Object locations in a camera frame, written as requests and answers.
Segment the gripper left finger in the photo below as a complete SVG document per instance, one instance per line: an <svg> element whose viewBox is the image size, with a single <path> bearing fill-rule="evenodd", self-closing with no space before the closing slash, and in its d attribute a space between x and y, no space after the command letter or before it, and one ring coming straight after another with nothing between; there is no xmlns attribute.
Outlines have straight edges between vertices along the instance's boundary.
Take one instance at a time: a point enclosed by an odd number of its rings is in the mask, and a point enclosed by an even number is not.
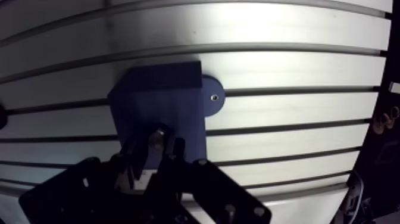
<svg viewBox="0 0 400 224"><path fill-rule="evenodd" d="M150 223L134 192L148 156L149 132L133 135L109 161L89 157L22 194L30 223Z"/></svg>

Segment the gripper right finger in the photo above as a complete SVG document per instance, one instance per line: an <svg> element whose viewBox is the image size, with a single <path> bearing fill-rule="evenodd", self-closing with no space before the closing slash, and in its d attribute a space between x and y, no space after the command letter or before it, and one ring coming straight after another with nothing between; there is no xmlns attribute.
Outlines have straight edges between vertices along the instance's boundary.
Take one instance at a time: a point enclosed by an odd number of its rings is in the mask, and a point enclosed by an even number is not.
<svg viewBox="0 0 400 224"><path fill-rule="evenodd" d="M215 223L270 223L271 211L207 159L184 160L186 142L166 125L152 127L150 146L162 159L146 188L147 223L198 223L182 204L184 193Z"/></svg>

